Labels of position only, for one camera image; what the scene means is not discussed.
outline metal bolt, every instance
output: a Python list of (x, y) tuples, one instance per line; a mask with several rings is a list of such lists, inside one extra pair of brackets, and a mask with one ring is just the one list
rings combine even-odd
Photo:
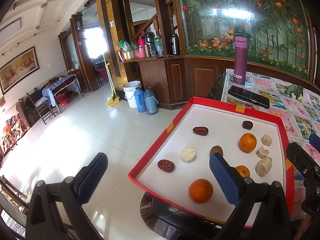
[(281, 183), (279, 181), (275, 181), (274, 184), (276, 187), (281, 187)]
[(244, 178), (244, 182), (245, 182), (246, 184), (251, 184), (251, 183), (253, 182), (253, 180), (252, 180), (250, 177), (245, 177), (245, 178)]
[(43, 184), (43, 180), (39, 180), (37, 183), (36, 183), (36, 185), (38, 186), (38, 187), (40, 187), (40, 186), (42, 186), (42, 184)]
[(73, 177), (71, 177), (71, 176), (66, 177), (66, 178), (65, 178), (65, 182), (66, 182), (66, 183), (71, 183), (71, 182), (73, 182)]

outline blue thermos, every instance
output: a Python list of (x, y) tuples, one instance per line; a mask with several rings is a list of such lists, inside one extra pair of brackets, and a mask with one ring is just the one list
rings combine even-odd
[(151, 88), (147, 88), (144, 92), (143, 101), (146, 104), (146, 112), (149, 115), (153, 115), (158, 113), (157, 104), (159, 104), (158, 100), (155, 97), (155, 93), (151, 90)]
[(144, 92), (141, 90), (141, 88), (136, 88), (136, 91), (134, 92), (134, 97), (136, 98), (139, 113), (143, 113), (146, 111), (146, 104), (143, 100), (143, 94)]

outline floral mural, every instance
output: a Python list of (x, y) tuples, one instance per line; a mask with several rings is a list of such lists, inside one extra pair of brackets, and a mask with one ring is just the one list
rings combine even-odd
[(305, 79), (308, 24), (300, 0), (180, 0), (187, 54), (234, 57), (234, 37), (248, 40), (248, 60)]

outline white label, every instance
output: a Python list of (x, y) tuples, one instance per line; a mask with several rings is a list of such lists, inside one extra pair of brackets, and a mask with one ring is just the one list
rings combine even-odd
[(233, 74), (236, 78), (242, 78), (242, 76), (239, 76), (239, 75), (236, 75), (236, 74)]

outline red tray border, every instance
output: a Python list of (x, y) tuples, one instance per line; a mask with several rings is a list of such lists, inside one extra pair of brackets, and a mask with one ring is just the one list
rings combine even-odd
[(254, 118), (262, 119), (268, 122), (272, 122), (278, 125), (281, 142), (283, 146), (284, 151), (284, 160), (286, 165), (286, 190), (285, 190), (285, 198), (288, 205), (289, 210), (289, 216), (291, 217), (292, 214), (292, 208), (293, 208), (293, 199), (294, 199), (294, 170), (292, 164), (289, 162), (286, 156), (286, 150), (289, 145), (289, 140), (287, 137), (287, 133), (285, 131), (284, 125), (282, 123), (282, 120), (280, 117), (261, 112), (258, 110), (251, 109), (249, 107), (240, 107), (226, 103), (221, 101), (216, 101), (212, 99), (207, 98), (198, 98), (198, 97), (192, 97), (188, 103), (180, 110), (180, 112), (176, 115), (176, 117), (172, 120), (170, 125), (165, 129), (161, 135), (156, 139), (156, 141), (151, 145), (151, 147), (146, 151), (146, 153), (141, 157), (141, 159), (137, 162), (137, 164), (131, 169), (131, 171), (128, 173), (129, 179), (138, 187), (143, 189), (144, 191), (150, 193), (151, 195), (165, 201), (166, 203), (169, 203), (170, 205), (173, 205), (175, 207), (178, 207), (181, 210), (184, 210), (185, 212), (194, 214), (196, 216), (203, 217), (204, 219), (214, 220), (216, 222), (223, 223), (223, 221), (218, 221), (212, 218), (207, 218), (204, 216), (201, 216), (197, 213), (194, 213), (190, 210), (185, 209), (184, 207), (181, 207), (161, 196), (156, 194), (155, 192), (149, 190), (145, 186), (143, 186), (141, 183), (139, 183), (136, 180), (136, 177), (140, 174), (140, 172), (143, 170), (143, 168), (146, 166), (146, 164), (152, 159), (152, 157), (156, 154), (158, 149), (162, 146), (162, 144), (166, 141), (166, 139), (169, 137), (169, 135), (172, 133), (172, 131), (177, 127), (179, 122), (182, 120), (182, 118), (185, 116), (185, 114), (188, 112), (188, 110), (192, 107), (193, 104), (202, 105), (202, 106), (209, 106), (214, 107), (221, 110), (226, 110), (233, 113), (239, 113), (239, 110), (241, 111), (241, 114), (245, 114), (247, 116), (251, 116)]

